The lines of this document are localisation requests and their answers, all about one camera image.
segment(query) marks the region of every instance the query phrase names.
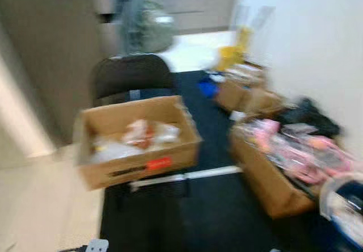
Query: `red sticker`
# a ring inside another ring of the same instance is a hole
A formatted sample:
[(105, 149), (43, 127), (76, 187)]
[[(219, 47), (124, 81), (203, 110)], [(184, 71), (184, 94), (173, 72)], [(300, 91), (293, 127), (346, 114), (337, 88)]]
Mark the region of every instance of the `red sticker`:
[(158, 170), (170, 167), (172, 164), (170, 157), (163, 157), (160, 159), (151, 160), (146, 164), (148, 170)]

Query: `black chair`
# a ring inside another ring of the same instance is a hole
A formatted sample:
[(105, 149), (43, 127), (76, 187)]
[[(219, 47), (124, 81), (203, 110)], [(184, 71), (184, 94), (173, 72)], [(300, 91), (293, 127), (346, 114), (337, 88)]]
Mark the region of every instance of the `black chair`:
[(170, 89), (176, 94), (173, 74), (155, 54), (105, 59), (94, 68), (91, 83), (94, 107), (101, 105), (103, 98), (115, 95), (117, 97), (108, 100), (107, 104), (124, 102), (131, 90)]

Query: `tiled floor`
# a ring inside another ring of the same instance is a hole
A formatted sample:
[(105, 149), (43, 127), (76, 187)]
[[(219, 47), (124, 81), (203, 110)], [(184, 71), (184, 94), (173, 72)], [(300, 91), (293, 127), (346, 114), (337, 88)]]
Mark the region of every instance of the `tiled floor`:
[[(173, 72), (215, 64), (231, 32), (177, 36), (161, 53)], [(87, 191), (74, 162), (74, 147), (27, 166), (0, 170), (0, 252), (57, 251), (87, 244), (99, 232), (103, 190)]]

